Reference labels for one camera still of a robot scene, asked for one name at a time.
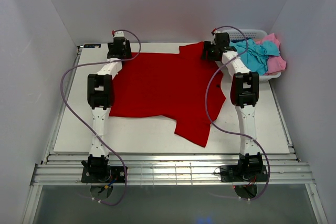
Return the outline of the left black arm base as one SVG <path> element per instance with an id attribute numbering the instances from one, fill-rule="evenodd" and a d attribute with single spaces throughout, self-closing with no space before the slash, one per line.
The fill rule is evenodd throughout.
<path id="1" fill-rule="evenodd" d="M 84 167 L 82 171 L 82 183 L 125 183 L 125 171 L 122 166 L 110 166 L 106 168 Z"/>

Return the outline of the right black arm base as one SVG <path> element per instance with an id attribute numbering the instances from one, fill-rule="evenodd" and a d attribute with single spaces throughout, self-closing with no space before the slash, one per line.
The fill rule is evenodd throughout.
<path id="1" fill-rule="evenodd" d="M 214 175 L 220 176 L 221 182 L 266 182 L 268 173 L 265 167 L 261 173 L 242 174 L 235 165 L 223 165 L 215 168 Z"/>

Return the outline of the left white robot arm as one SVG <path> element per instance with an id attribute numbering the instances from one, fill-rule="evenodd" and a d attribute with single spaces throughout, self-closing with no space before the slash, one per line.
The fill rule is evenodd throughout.
<path id="1" fill-rule="evenodd" d="M 117 31 L 113 42 L 108 43 L 107 60 L 97 73 L 89 74 L 87 79 L 87 101 L 92 112 L 94 130 L 88 160 L 82 162 L 87 174 L 100 182 L 111 176 L 108 165 L 109 150 L 101 141 L 106 134 L 106 124 L 114 104 L 113 79 L 122 69 L 122 60 L 132 57 L 130 42 L 124 32 Z"/>

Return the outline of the red t shirt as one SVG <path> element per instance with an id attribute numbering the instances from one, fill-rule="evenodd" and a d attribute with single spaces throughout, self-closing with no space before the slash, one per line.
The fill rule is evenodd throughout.
<path id="1" fill-rule="evenodd" d="M 141 53 L 122 64 L 113 79 L 110 116 L 165 116 L 176 121 L 174 133 L 205 147 L 211 121 L 226 100 L 216 62 L 202 60 L 203 43 L 180 46 L 177 54 Z"/>

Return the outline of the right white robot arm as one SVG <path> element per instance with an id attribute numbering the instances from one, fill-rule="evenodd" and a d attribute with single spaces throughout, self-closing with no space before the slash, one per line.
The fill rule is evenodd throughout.
<path id="1" fill-rule="evenodd" d="M 255 110 L 259 100 L 259 74 L 245 67 L 238 50 L 230 45 L 229 33 L 213 31 L 212 35 L 212 42 L 204 42 L 201 59 L 218 61 L 228 68 L 232 77 L 230 100 L 237 112 L 239 132 L 221 129 L 213 121 L 211 124 L 224 133 L 240 137 L 238 163 L 221 166 L 218 174 L 223 182 L 255 182 L 267 175 L 262 159 L 264 151 L 256 140 Z"/>

